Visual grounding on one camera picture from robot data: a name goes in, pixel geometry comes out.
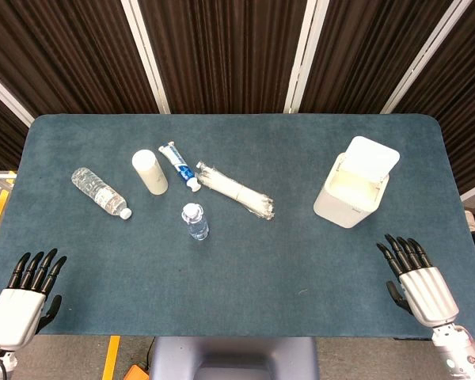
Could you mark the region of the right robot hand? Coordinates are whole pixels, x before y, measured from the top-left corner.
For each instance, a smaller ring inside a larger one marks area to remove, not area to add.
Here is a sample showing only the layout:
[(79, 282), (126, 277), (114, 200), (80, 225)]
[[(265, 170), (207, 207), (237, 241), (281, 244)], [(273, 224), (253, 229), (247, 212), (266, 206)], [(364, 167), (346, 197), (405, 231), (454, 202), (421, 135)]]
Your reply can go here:
[(385, 235), (389, 246), (378, 242), (396, 277), (386, 288), (394, 303), (428, 328), (453, 323), (459, 308), (440, 270), (429, 259), (424, 247), (415, 239)]

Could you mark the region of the clear plastic water bottle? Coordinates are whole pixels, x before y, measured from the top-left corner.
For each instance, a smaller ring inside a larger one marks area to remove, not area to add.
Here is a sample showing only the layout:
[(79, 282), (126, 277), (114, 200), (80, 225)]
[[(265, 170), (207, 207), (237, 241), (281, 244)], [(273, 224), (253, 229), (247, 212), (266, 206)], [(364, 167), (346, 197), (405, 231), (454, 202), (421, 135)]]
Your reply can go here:
[(108, 214), (119, 216), (123, 220), (131, 217), (132, 210), (127, 201), (92, 170), (86, 167), (76, 169), (71, 175), (71, 181)]

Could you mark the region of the orange device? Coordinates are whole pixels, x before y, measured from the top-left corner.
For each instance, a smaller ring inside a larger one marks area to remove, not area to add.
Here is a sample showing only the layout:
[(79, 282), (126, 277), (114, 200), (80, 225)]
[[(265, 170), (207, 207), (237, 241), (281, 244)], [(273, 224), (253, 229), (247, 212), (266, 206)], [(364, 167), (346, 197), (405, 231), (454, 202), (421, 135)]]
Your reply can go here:
[(149, 375), (141, 367), (134, 364), (129, 368), (123, 380), (149, 380)]

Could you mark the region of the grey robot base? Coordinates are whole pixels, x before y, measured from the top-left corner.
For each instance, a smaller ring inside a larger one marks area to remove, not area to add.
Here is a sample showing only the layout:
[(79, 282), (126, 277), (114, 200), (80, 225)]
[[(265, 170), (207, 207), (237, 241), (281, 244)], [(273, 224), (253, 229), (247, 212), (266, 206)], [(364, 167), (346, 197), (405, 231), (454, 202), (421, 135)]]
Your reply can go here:
[(149, 380), (320, 380), (311, 337), (160, 336)]

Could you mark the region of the white cylindrical container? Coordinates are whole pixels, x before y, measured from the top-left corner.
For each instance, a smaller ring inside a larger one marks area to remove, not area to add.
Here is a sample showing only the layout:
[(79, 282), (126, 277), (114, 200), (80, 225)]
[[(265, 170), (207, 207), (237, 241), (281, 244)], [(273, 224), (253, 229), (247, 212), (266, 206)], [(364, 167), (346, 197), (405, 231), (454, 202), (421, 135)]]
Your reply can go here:
[(131, 162), (151, 194), (159, 196), (167, 191), (168, 181), (151, 150), (138, 150), (134, 153)]

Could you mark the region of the pack of cotton swabs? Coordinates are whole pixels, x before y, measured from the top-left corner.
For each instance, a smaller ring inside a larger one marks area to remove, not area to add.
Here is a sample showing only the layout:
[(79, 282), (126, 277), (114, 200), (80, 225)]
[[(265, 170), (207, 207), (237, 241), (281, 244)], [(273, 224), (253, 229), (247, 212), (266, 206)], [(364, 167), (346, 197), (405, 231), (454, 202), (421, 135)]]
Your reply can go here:
[(201, 184), (237, 201), (260, 218), (266, 220), (274, 218), (274, 200), (269, 196), (227, 177), (216, 168), (206, 165), (203, 161), (199, 161), (196, 168), (199, 170), (196, 177)]

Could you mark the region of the white open-lid bin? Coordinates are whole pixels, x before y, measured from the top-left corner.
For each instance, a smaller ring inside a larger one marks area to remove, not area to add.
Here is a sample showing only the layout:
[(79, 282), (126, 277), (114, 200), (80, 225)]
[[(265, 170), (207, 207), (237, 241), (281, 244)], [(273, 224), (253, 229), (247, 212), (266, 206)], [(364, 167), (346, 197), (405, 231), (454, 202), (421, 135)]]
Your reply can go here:
[(345, 153), (340, 153), (313, 204), (316, 215), (343, 228), (352, 228), (377, 211), (390, 176), (378, 183), (370, 182), (341, 165)]

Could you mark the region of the small clear glass bottle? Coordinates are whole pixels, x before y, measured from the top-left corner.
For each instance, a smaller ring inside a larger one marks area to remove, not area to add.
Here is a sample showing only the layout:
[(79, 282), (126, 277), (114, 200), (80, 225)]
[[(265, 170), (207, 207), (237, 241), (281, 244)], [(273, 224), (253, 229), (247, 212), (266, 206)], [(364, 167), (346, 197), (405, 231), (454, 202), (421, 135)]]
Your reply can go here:
[(208, 236), (209, 225), (201, 205), (187, 203), (183, 207), (181, 217), (187, 224), (189, 234), (194, 239), (202, 241)]

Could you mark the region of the white plastic container lid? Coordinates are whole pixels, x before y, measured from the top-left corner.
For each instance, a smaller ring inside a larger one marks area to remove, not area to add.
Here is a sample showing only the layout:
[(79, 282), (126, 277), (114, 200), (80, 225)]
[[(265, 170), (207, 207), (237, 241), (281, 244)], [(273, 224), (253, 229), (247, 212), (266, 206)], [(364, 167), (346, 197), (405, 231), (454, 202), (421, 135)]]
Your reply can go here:
[(400, 154), (396, 150), (363, 136), (356, 136), (344, 152), (340, 167), (346, 172), (377, 183), (389, 175), (399, 159)]

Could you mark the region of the white blue toothpaste tube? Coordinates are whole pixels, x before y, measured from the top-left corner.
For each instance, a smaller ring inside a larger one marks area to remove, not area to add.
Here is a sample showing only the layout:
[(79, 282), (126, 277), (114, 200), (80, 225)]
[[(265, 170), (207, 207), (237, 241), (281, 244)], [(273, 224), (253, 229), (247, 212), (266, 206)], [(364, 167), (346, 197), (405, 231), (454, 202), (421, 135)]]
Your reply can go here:
[(186, 186), (189, 187), (192, 192), (198, 192), (201, 189), (201, 184), (196, 178), (196, 175), (183, 159), (174, 142), (168, 142), (166, 145), (158, 147), (158, 151), (162, 153), (174, 166), (177, 174), (182, 178)]

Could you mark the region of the blue table mat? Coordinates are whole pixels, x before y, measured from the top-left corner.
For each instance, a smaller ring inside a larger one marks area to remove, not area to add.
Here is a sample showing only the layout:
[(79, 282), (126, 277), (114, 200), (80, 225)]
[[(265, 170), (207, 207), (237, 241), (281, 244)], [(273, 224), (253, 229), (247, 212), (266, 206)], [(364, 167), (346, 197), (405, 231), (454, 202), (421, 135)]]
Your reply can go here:
[[(400, 154), (376, 212), (345, 229), (314, 213), (338, 154), (364, 136)], [(186, 186), (158, 151), (198, 162), (274, 200), (260, 218), (201, 184)], [(151, 194), (132, 165), (151, 150), (168, 189)], [(71, 181), (81, 167), (132, 210), (112, 216)], [(202, 206), (197, 241), (181, 217)], [(397, 307), (376, 244), (416, 239), (475, 336), (475, 247), (437, 121), (421, 114), (44, 115), (28, 131), (0, 226), (0, 293), (24, 253), (66, 257), (47, 333), (148, 336), (430, 335)]]

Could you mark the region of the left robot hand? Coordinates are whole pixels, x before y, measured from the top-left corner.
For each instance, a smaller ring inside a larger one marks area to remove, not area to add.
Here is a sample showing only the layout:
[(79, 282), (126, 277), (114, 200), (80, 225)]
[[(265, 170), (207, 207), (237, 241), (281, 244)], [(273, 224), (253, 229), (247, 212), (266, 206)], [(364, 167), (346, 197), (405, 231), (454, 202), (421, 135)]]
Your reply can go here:
[(28, 344), (57, 316), (62, 296), (57, 294), (44, 307), (55, 281), (67, 261), (53, 261), (57, 249), (35, 256), (25, 253), (17, 262), (0, 294), (0, 352), (16, 352)]

